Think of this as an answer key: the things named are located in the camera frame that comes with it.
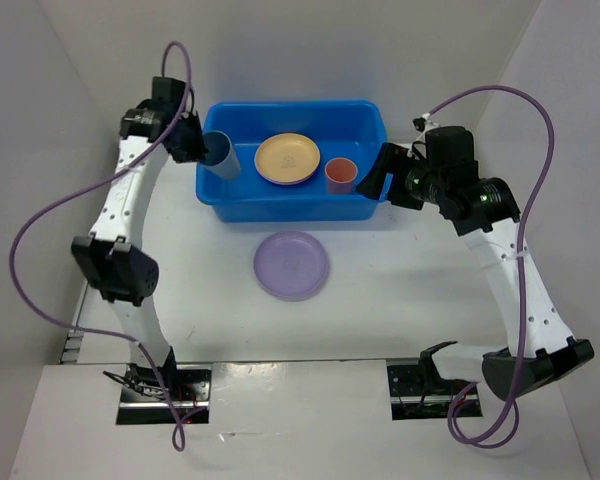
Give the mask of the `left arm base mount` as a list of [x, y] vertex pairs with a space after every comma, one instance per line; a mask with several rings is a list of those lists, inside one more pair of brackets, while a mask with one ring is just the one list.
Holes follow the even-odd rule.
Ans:
[[[117, 425], [175, 423], [166, 395], [150, 369], [127, 365], [123, 374], [107, 370], [102, 374], [121, 387]], [[165, 377], [165, 386], [176, 412], [185, 424], [209, 423], [211, 365], [180, 365]]]

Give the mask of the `blue plastic cup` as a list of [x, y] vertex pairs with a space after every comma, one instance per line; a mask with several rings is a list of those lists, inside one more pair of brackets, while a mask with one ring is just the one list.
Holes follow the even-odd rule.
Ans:
[[221, 131], [210, 131], [203, 134], [203, 141], [207, 153], [202, 166], [221, 179], [236, 179], [241, 166], [230, 138]]

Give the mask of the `yellow plastic plate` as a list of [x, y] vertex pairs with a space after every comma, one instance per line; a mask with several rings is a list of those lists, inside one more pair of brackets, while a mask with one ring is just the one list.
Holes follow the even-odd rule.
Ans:
[[320, 160], [320, 150], [313, 140], [296, 133], [282, 133], [261, 143], [254, 165], [261, 177], [273, 183], [304, 178], [317, 170]]

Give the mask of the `red plastic cup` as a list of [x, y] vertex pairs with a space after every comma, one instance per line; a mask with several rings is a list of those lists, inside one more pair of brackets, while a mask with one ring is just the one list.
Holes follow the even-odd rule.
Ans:
[[349, 195], [358, 175], [357, 165], [348, 158], [333, 158], [325, 165], [326, 191], [330, 195]]

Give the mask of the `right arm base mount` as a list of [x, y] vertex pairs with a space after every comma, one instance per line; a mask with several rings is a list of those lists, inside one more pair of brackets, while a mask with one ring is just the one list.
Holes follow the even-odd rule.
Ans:
[[468, 383], [443, 380], [426, 386], [416, 359], [386, 364], [393, 421], [445, 419], [451, 401]]

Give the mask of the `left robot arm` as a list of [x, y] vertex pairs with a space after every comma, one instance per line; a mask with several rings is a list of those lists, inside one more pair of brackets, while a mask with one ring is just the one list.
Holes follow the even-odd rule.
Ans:
[[184, 109], [185, 90], [182, 81], [155, 78], [149, 98], [123, 115], [103, 208], [71, 244], [131, 344], [127, 384], [160, 400], [177, 392], [180, 377], [153, 301], [159, 266], [142, 235], [166, 163], [194, 165], [198, 200], [226, 223], [359, 221], [375, 204], [338, 194], [325, 168], [346, 157], [366, 174], [387, 138], [379, 108], [366, 100], [221, 102], [200, 117]]

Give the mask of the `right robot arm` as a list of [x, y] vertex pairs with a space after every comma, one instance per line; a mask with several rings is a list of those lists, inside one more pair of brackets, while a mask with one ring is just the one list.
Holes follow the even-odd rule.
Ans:
[[424, 154], [385, 143], [392, 181], [388, 200], [419, 210], [429, 203], [450, 221], [486, 276], [505, 325], [504, 347], [447, 341], [420, 354], [418, 380], [430, 393], [453, 380], [485, 383], [501, 400], [553, 383], [594, 357], [555, 309], [525, 241], [522, 220], [507, 183], [479, 174], [474, 138], [461, 126], [424, 136]]

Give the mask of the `purple plastic plate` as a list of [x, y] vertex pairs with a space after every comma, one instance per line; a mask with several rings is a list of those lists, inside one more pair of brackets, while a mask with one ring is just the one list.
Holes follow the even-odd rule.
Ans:
[[330, 272], [322, 243], [306, 232], [283, 231], [266, 237], [257, 247], [253, 271], [259, 286], [284, 301], [315, 295]]

